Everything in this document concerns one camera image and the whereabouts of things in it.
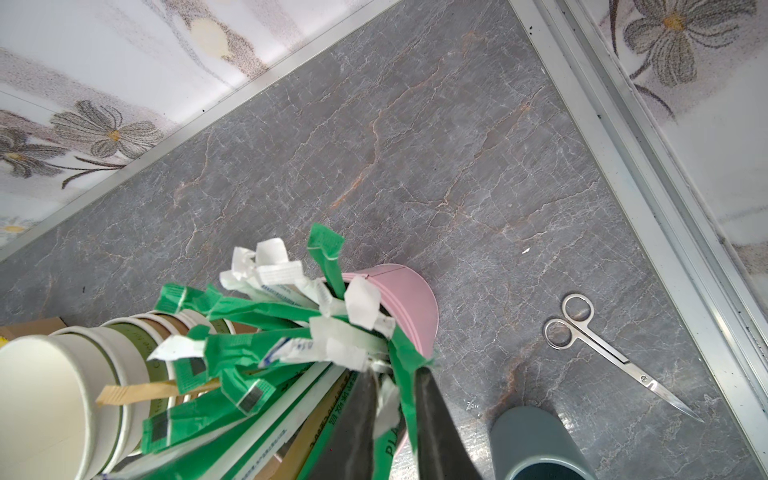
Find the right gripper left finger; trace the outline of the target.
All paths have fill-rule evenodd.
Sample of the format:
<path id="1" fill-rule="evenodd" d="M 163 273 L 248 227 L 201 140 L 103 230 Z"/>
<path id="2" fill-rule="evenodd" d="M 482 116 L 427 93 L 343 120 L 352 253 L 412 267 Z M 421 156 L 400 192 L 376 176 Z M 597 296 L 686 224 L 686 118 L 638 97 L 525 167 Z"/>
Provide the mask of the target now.
<path id="1" fill-rule="evenodd" d="M 333 433 L 309 474 L 309 479 L 371 479 L 373 431 L 377 410 L 377 377 L 360 373 Z"/>

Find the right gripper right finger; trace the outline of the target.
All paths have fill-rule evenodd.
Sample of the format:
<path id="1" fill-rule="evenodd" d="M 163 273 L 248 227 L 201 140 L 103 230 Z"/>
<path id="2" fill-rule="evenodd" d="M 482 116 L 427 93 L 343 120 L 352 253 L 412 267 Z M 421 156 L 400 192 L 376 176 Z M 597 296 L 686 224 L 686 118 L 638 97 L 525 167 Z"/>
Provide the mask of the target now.
<path id="1" fill-rule="evenodd" d="M 414 392 L 419 478 L 481 479 L 429 368 L 421 367 L 415 372 Z"/>

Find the teal ceramic cup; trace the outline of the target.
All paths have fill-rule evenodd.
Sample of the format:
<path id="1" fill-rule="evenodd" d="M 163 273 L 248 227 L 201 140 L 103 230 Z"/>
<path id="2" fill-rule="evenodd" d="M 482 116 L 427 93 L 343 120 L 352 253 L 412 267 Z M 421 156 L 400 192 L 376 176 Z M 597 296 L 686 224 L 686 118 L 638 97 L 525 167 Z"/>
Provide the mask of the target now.
<path id="1" fill-rule="evenodd" d="M 497 479 L 594 479 L 595 473 L 558 417 L 533 407 L 514 407 L 490 430 Z"/>

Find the bundle of wrapped straws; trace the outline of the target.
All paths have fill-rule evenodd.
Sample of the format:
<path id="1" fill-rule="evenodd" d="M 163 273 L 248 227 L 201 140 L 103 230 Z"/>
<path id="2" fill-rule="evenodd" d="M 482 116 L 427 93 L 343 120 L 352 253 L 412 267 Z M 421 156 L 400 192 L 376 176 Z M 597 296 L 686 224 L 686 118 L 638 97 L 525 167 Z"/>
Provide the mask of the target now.
<path id="1" fill-rule="evenodd" d="M 204 369 L 181 376 L 181 387 L 206 388 L 179 411 L 171 440 L 155 446 L 118 472 L 121 479 L 248 479 L 262 471 L 271 456 L 309 418 L 323 398 L 330 413 L 297 475 L 310 471 L 329 442 L 336 421 L 360 373 L 373 371 L 365 350 L 344 341 L 357 337 L 344 307 L 345 281 L 339 258 L 341 235 L 316 224 L 307 249 L 321 269 L 311 279 L 303 265 L 287 256 L 282 240 L 259 243 L 255 250 L 236 248 L 218 286 L 197 290 L 167 284 L 157 308 L 163 313 L 191 310 L 210 320 L 230 320 L 251 327 L 248 334 L 212 334 L 196 327 L 173 335 L 152 358 L 189 366 L 199 359 Z M 393 460 L 407 442 L 405 422 L 394 417 L 374 439 L 371 479 L 390 476 Z"/>

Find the pink straw holder cup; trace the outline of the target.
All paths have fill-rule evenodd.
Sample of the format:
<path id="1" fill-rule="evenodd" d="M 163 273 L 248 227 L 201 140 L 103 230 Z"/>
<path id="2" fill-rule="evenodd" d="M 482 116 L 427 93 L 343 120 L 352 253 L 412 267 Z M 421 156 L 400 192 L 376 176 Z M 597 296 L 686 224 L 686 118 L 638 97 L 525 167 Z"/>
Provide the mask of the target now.
<path id="1" fill-rule="evenodd" d="M 416 453 L 414 375 L 433 356 L 439 324 L 435 295 L 420 274 L 404 265 L 383 264 L 342 278 L 347 320 L 359 332 L 357 337 L 346 334 L 344 341 L 365 350 L 371 364 L 387 377 L 379 382 L 375 437 L 382 437 L 399 416 Z"/>

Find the metal tongs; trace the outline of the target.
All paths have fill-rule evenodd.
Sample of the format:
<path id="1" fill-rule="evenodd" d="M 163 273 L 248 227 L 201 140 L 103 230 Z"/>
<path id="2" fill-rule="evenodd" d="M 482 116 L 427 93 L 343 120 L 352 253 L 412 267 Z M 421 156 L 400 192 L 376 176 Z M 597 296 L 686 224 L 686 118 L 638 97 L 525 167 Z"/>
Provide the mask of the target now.
<path id="1" fill-rule="evenodd" d="M 594 318 L 596 309 L 594 303 L 587 296 L 581 293 L 570 293 L 562 299 L 560 309 L 561 317 L 548 319 L 542 327 L 543 337 L 551 348 L 555 350 L 567 350 L 577 341 L 581 341 L 609 361 L 612 365 L 627 374 L 638 384 L 642 385 L 646 390 L 652 392 L 679 412 L 700 423 L 704 422 L 696 412 L 694 412 L 672 391 L 633 363 L 628 357 L 606 342 L 591 329 L 590 324 Z M 567 331 L 568 338 L 564 341 L 557 341 L 554 339 L 551 335 L 551 330 L 555 327 Z"/>

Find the stack of paper cups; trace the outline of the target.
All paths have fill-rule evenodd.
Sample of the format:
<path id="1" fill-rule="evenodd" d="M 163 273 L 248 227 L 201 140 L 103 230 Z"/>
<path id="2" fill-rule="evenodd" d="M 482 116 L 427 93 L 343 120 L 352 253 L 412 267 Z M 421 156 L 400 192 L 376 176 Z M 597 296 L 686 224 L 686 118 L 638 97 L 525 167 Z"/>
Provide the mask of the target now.
<path id="1" fill-rule="evenodd" d="M 207 391 L 184 390 L 180 378 L 204 366 L 151 354 L 198 326 L 212 334 L 240 330 L 191 310 L 150 311 L 1 345 L 2 478 L 92 479 L 167 446 L 179 411 Z"/>

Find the brown cardboard napkin tray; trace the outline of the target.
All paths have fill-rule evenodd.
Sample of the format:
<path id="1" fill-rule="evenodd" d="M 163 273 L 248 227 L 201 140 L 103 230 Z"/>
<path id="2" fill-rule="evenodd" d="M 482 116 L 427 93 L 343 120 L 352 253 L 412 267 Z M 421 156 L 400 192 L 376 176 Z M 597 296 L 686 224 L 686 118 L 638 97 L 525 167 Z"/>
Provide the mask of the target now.
<path id="1" fill-rule="evenodd" d="M 50 335 L 66 328 L 67 325 L 60 317 L 40 319 L 0 327 L 1 345 L 14 339 L 29 335 Z"/>

